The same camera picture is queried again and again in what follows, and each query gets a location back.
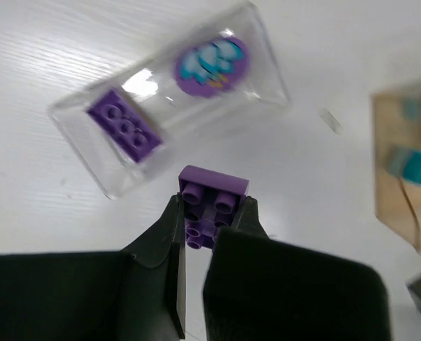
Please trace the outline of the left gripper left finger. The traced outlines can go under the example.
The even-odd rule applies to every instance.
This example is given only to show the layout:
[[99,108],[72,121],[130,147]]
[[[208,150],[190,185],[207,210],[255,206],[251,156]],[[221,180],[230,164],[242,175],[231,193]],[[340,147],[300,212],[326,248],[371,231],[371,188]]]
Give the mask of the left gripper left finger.
[[0,254],[0,340],[182,340],[184,202],[119,251]]

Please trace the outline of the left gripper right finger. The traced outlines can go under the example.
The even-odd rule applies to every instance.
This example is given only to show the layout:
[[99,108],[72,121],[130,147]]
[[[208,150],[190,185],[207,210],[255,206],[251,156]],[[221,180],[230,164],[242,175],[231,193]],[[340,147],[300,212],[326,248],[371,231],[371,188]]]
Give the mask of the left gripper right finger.
[[202,291],[208,340],[389,340],[388,294],[365,264],[268,238],[248,197],[217,237]]

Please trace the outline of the small purple lego brick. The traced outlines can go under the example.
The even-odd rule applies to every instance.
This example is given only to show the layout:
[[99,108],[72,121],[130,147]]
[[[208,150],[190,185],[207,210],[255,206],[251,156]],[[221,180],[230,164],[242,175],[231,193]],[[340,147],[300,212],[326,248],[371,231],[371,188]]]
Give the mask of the small purple lego brick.
[[249,180],[188,165],[178,181],[188,247],[213,249],[219,230],[231,226],[245,200]]

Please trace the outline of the dark purple lego brick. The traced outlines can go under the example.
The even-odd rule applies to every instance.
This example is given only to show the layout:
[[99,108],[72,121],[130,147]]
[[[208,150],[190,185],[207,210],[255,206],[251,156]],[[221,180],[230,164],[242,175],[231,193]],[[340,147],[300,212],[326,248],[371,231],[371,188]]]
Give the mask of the dark purple lego brick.
[[163,144],[155,122],[122,89],[105,92],[86,113],[135,163],[146,160]]

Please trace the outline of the long teal lego brick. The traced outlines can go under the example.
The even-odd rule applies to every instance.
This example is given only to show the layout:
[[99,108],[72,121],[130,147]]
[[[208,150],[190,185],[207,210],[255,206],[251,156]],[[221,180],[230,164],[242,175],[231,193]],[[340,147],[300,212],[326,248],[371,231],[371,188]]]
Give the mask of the long teal lego brick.
[[395,147],[388,154],[387,171],[416,185],[421,185],[421,151]]

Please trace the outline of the light purple lego piece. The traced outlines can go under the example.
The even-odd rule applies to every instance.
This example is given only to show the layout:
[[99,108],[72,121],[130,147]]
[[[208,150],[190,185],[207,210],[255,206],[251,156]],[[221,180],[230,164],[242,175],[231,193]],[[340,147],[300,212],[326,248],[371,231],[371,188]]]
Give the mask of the light purple lego piece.
[[242,40],[219,36],[183,51],[175,61],[174,78],[184,93],[211,98],[233,90],[249,65],[249,49]]

